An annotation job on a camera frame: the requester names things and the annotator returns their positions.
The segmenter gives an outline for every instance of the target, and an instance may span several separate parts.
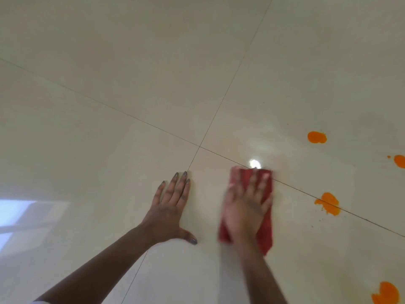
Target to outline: finger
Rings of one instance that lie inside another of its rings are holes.
[[[179,178],[179,173],[175,173],[172,180],[170,181],[165,194],[163,195],[162,204],[166,204],[172,198],[173,192],[175,191],[175,186],[177,179]]]
[[[180,178],[180,181],[175,188],[175,192],[173,193],[172,197],[169,200],[170,205],[177,205],[177,202],[179,201],[180,196],[183,194],[184,186],[185,186],[185,181],[187,180],[187,171],[183,173],[183,175]]]
[[[187,242],[190,242],[192,245],[196,245],[198,243],[196,237],[192,233],[182,228],[180,228],[179,230],[178,238],[186,240]]]
[[[234,188],[235,195],[236,195],[236,197],[241,197],[245,193],[245,189],[243,188],[243,184],[242,184],[242,175],[240,173],[240,167],[237,167],[235,169],[235,179],[236,179],[235,188]]]
[[[240,167],[234,166],[230,169],[229,173],[229,184],[235,184],[238,179],[238,174],[240,173]]]
[[[230,204],[235,200],[235,185],[230,184],[228,187],[228,191],[226,191],[224,204]]]
[[[190,179],[187,179],[187,181],[185,182],[185,187],[184,187],[184,190],[183,190],[183,194],[181,195],[181,197],[180,197],[180,199],[179,199],[179,201],[177,203],[177,207],[179,207],[181,212],[183,212],[185,204],[187,203],[190,188],[191,188],[191,182],[190,182]]]
[[[250,176],[250,179],[249,179],[249,185],[247,186],[247,189],[246,189],[247,196],[252,197],[254,195],[254,192],[256,190],[256,179],[257,179],[257,168],[254,168],[252,176]]]
[[[152,199],[152,206],[156,206],[160,202],[160,197],[162,196],[163,189],[166,186],[166,181],[163,180],[163,182],[160,184],[158,189],[156,190],[155,196],[153,196]]]
[[[270,176],[270,174],[268,174],[268,173],[263,174],[262,179],[260,180],[260,184],[257,187],[254,199],[258,203],[260,203],[260,201],[262,200],[269,176]]]
[[[270,196],[262,204],[262,209],[264,213],[266,213],[269,210],[269,208],[273,205],[273,199],[274,199],[273,194],[270,194]]]

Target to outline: orange paint spot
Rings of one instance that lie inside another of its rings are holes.
[[[390,282],[381,282],[379,294],[372,294],[371,299],[374,304],[398,304],[399,291]]]
[[[317,199],[315,204],[322,205],[327,214],[330,213],[337,216],[340,213],[340,209],[337,207],[339,206],[339,201],[331,193],[326,192],[322,194],[322,199]]]
[[[405,157],[403,155],[396,155],[394,157],[394,162],[401,168],[405,168]]]
[[[317,131],[311,131],[308,133],[308,141],[311,143],[325,143],[327,141],[327,135]]]

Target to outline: hand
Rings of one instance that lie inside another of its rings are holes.
[[[179,173],[176,173],[169,183],[162,201],[160,201],[160,197],[166,185],[165,181],[158,187],[152,206],[141,225],[152,233],[155,243],[178,238],[196,245],[196,237],[189,231],[180,228],[179,225],[190,192],[190,179],[187,179],[187,172],[184,172],[176,187],[178,178]]]
[[[245,191],[239,167],[234,167],[231,173],[231,179],[236,179],[236,183],[230,184],[224,199],[225,225],[233,240],[240,237],[254,238],[273,202],[273,197],[270,196],[261,204],[269,174],[263,175],[258,188],[255,189],[257,169],[254,169]]]

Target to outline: floor tile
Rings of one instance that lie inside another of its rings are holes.
[[[124,304],[247,303],[239,261],[217,242],[221,199],[234,163],[200,148],[190,167],[191,197],[181,240],[147,253]],[[405,238],[341,211],[326,214],[315,199],[275,183],[274,246],[266,257],[289,303],[371,303],[381,281],[405,292]]]
[[[33,300],[139,224],[197,151],[4,62],[0,113],[0,303]],[[140,262],[107,302],[121,303]]]
[[[404,13],[401,0],[273,0],[202,147],[405,235],[392,159],[405,155]]]
[[[200,145],[271,0],[2,0],[0,58]]]

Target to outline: red cloth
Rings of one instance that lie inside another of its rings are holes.
[[[249,179],[250,176],[252,175],[253,169],[240,169],[241,173],[241,180],[243,187],[246,189],[247,186],[249,185]],[[269,173],[270,177],[269,180],[267,181],[266,189],[263,195],[263,198],[261,200],[261,203],[263,203],[271,194],[273,191],[273,179],[272,179],[272,172],[266,169],[259,169],[258,170],[258,177],[257,177],[257,182],[256,182],[256,187],[259,185],[260,180],[263,176],[263,174]],[[236,182],[236,179],[233,179],[231,176],[229,179],[230,184],[234,184]],[[272,231],[271,231],[271,207],[270,209],[266,212],[265,217],[263,219],[263,222],[260,226],[259,231],[256,234],[256,239],[259,244],[260,250],[262,251],[263,255],[265,256],[267,252],[271,249],[271,246],[273,245],[273,236],[272,236]],[[218,231],[218,240],[220,242],[224,243],[232,243],[232,239],[230,238],[229,232],[224,224],[224,221],[221,221],[221,225]]]

